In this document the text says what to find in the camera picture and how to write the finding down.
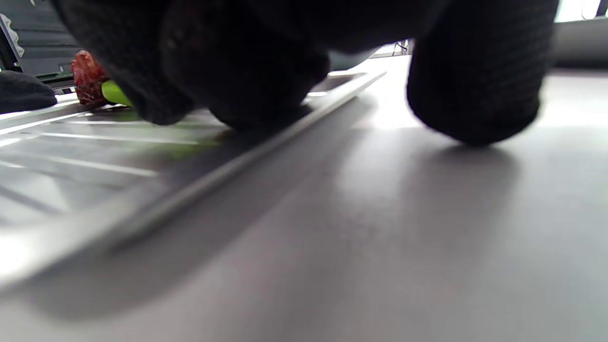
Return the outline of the person's left hand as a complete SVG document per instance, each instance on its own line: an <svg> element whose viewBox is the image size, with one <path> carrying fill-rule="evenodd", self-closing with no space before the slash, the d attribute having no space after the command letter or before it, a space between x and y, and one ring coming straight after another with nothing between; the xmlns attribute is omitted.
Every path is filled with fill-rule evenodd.
<svg viewBox="0 0 608 342"><path fill-rule="evenodd" d="M22 72L0 72L0 113L43 110L58 104L54 90Z"/></svg>

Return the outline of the person's right hand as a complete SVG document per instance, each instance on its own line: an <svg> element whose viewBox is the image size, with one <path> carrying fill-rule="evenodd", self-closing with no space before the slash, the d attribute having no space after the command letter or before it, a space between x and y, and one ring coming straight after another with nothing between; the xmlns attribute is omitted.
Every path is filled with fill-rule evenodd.
<svg viewBox="0 0 608 342"><path fill-rule="evenodd" d="M242 131L287 121L331 52L415 46L406 95L428 128L485 146L530 125L549 67L556 0L53 0L139 115L198 108Z"/></svg>

